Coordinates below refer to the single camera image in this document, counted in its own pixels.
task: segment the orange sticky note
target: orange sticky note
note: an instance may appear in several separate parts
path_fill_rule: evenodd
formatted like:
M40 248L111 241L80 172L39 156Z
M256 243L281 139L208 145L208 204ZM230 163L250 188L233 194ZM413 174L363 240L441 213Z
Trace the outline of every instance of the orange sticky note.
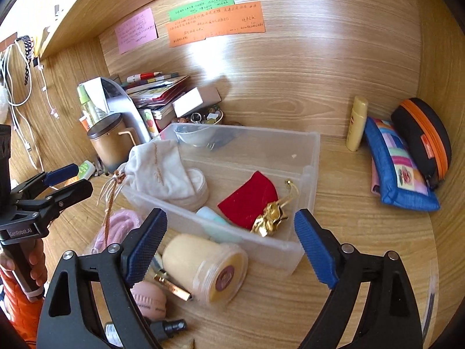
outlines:
M167 24L170 47L219 35L264 33L260 1L215 8Z

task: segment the pink sticky note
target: pink sticky note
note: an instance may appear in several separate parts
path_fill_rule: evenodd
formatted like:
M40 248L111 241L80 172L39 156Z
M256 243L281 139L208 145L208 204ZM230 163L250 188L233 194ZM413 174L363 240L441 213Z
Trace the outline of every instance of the pink sticky note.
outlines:
M115 29L119 53L125 53L158 38L152 9L147 8Z

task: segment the mug handle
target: mug handle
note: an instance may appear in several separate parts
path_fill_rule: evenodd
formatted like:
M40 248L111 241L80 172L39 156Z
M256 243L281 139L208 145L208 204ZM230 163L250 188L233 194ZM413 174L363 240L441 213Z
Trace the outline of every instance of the mug handle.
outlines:
M118 135L129 135L134 146L139 145L139 137L137 136L136 130L133 127L128 127L125 131L120 131Z

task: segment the metal screw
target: metal screw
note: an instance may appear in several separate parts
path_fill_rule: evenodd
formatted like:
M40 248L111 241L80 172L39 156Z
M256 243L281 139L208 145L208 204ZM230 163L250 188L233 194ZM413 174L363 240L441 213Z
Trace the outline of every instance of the metal screw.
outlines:
M74 252L73 251L66 251L64 254L63 254L63 259L64 260L69 260L71 257L74 256Z
M110 244L106 250L110 253L116 253L120 248L119 244Z
M399 255L398 255L397 252L395 252L395 251L389 251L389 252L387 253L387 256L388 256L391 260L394 260L394 261L396 261L396 260L399 259Z
M341 246L341 249L342 249L342 251L343 251L344 253L348 253L348 254L353 253L353 251L354 251L353 246L350 245L350 244L343 244L343 245Z

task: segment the wooden desk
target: wooden desk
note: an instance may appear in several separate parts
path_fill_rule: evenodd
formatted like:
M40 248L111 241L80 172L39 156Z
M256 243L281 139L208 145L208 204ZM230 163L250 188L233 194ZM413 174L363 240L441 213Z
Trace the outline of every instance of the wooden desk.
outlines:
M64 251L73 249L82 253L99 230L103 205L97 208L96 200L103 182L102 178L95 179L92 198L68 209L52 224L45 240L50 278ZM322 227L332 230L340 242L350 242L363 253L383 255L390 249L397 251L410 277L422 317L432 268L437 269L430 218L426 213L382 205L370 193L370 182L371 158L367 148L351 153L342 139L322 137L316 219ZM130 207L123 196L118 198L118 207ZM360 289L341 345L353 338L367 286L362 285ZM166 341L163 346L177 348L180 342L194 337L197 349L297 348L328 294L328 288L318 282L305 256L290 277L284 277L280 270L252 262L241 290L224 311L207 310L195 302L169 297L167 317L186 319L189 332ZM110 321L98 290L96 299L102 322ZM435 317L436 309L428 337Z

